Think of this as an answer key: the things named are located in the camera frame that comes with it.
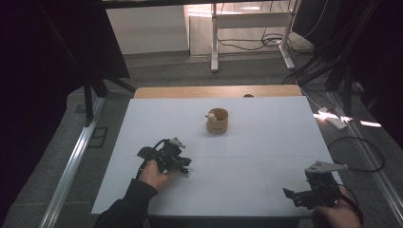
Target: person's left hand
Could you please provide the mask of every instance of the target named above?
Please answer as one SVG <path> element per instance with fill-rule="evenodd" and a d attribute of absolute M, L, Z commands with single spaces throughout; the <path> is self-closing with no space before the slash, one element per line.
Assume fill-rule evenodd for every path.
<path fill-rule="evenodd" d="M 176 170 L 162 174 L 158 169 L 157 162 L 155 160 L 151 160 L 145 166 L 140 176 L 140 181 L 151 185 L 158 192 L 160 192 L 166 186 L 168 181 L 172 179 L 177 173 L 178 171 Z"/>

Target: white tabletop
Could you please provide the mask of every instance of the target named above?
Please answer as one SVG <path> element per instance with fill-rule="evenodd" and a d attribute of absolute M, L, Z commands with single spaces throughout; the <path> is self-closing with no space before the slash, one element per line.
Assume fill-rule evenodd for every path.
<path fill-rule="evenodd" d="M 207 112 L 228 110 L 228 130 L 206 129 Z M 282 188 L 309 190 L 304 169 L 332 162 L 305 97 L 133 99 L 92 209 L 100 214 L 125 195 L 144 146 L 178 137 L 191 175 L 176 176 L 151 202 L 150 215 L 302 217 Z"/>

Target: white metal desk frame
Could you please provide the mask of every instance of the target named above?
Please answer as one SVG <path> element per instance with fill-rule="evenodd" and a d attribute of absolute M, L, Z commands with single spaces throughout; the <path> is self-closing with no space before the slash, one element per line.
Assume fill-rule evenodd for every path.
<path fill-rule="evenodd" d="M 278 50 L 284 59 L 287 69 L 294 70 L 295 66 L 287 52 L 287 40 L 291 31 L 291 26 L 296 15 L 298 0 L 288 12 L 269 12 L 269 13 L 246 13 L 217 15 L 217 4 L 213 6 L 213 44 L 211 50 L 211 71 L 219 71 L 219 48 L 217 33 L 219 29 L 239 29 L 239 28 L 268 28 L 284 27 L 285 30 L 281 41 L 277 41 Z"/>

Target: black sleeve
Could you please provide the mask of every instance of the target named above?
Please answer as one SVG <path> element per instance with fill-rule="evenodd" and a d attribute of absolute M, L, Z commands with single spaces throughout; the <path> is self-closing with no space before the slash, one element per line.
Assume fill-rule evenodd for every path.
<path fill-rule="evenodd" d="M 123 199 L 116 200 L 95 222 L 99 227 L 143 227 L 149 201 L 158 194 L 155 188 L 139 180 L 131 180 Z"/>

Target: gray carpet floor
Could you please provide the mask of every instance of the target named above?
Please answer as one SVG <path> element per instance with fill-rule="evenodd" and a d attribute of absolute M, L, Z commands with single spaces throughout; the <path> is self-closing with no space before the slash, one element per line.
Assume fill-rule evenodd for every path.
<path fill-rule="evenodd" d="M 211 73 L 210 63 L 205 58 L 146 57 L 126 58 L 130 79 L 127 83 L 136 87 L 145 86 L 232 86 L 232 85 L 279 85 L 289 75 L 278 53 L 264 53 L 245 56 L 222 56 L 220 72 Z M 293 56 L 296 67 L 301 67 L 309 56 Z M 330 107 L 325 100 L 324 89 L 326 75 L 313 80 L 305 90 L 312 100 L 320 106 Z M 105 141 L 94 137 L 89 143 L 77 175 L 68 193 L 66 202 L 55 227 L 91 227 L 97 216 L 91 215 L 92 204 L 106 171 L 109 158 L 125 116 L 129 99 L 133 94 L 106 82 L 110 92 L 106 97 L 97 128 L 105 133 Z M 84 92 L 78 89 L 67 100 L 67 111 L 56 134 L 50 142 L 43 159 L 36 167 L 16 202 L 11 206 L 4 227 L 38 227 L 66 167 L 73 147 L 77 142 L 86 121 L 84 112 Z M 313 112 L 318 108 L 311 105 Z M 356 120 L 373 121 L 365 106 L 359 100 L 359 93 L 353 97 L 353 117 Z M 351 135 L 349 130 L 337 130 L 321 120 L 317 124 L 326 143 Z M 384 172 L 391 179 L 394 187 L 402 195 L 403 162 L 401 148 L 382 128 L 359 126 L 366 139 L 374 143 L 384 153 L 386 166 Z M 351 166 L 363 167 L 365 164 L 357 152 L 355 142 L 345 141 L 335 144 L 330 149 L 334 159 L 344 161 Z M 365 227 L 399 227 L 393 212 L 382 193 L 379 191 L 372 174 L 352 171 L 340 172 L 345 185 L 357 195 L 360 208 L 364 213 Z M 313 227 L 312 222 L 304 219 L 299 227 Z"/>

